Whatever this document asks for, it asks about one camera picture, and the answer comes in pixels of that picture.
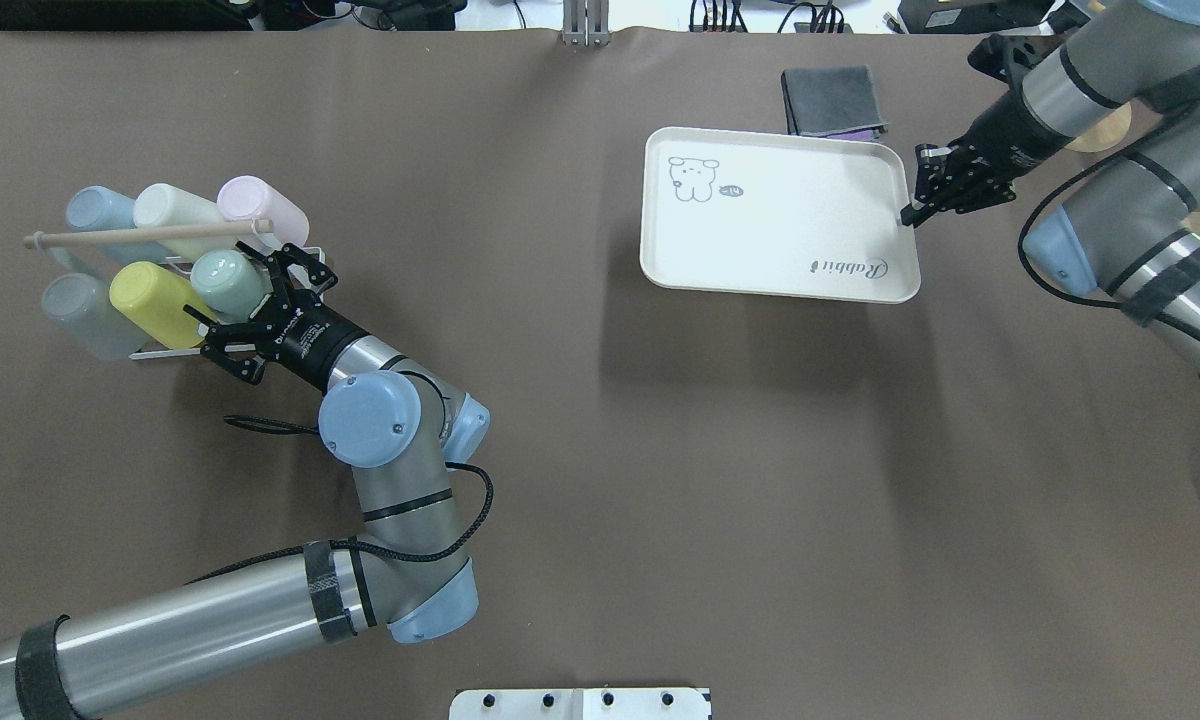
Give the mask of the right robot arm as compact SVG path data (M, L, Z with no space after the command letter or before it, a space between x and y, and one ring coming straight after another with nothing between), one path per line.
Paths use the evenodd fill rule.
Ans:
M944 145L916 146L902 226L1010 202L1016 178L1132 101L1159 124L1044 197L1016 252L1043 290L1115 310L1200 376L1200 1L1111 1L1052 50L992 35L971 67L1004 94Z

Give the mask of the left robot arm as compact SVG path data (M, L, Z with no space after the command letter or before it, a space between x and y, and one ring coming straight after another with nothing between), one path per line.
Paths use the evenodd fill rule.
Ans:
M455 632L478 612L454 472L490 474L472 456L491 414L475 397L336 313L332 270L286 244L244 256L271 290L244 323L202 311L202 356L242 382L280 364L322 394L316 430L349 466L364 529L234 562L193 582L88 618L56 616L0 642L0 719L97 719L216 676L376 626L412 644Z

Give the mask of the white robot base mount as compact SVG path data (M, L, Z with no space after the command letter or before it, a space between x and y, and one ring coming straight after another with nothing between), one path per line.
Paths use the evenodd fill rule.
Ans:
M710 692L692 686L468 689L449 719L710 719Z

